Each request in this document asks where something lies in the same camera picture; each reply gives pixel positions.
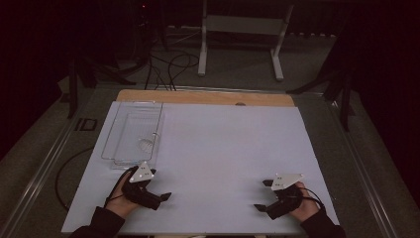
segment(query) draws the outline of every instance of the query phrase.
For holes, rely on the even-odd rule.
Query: transparent box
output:
[[[112,169],[126,170],[143,161],[155,169],[162,122],[162,103],[122,102],[102,158],[114,161]]]

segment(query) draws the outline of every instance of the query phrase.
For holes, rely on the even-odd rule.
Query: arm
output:
[[[130,213],[140,207],[128,200],[121,190],[129,175],[126,174],[120,180],[112,193],[113,198],[108,200],[104,208],[96,207],[90,225],[78,228],[70,235],[70,238],[111,238],[118,233]]]
[[[305,188],[302,182],[297,182],[296,185]],[[310,197],[309,192],[301,189],[303,196]],[[344,229],[335,225],[327,214],[320,210],[318,205],[313,200],[303,199],[298,208],[290,211],[290,214],[299,220],[300,226],[305,230],[309,237],[313,238],[345,238],[346,233]]]

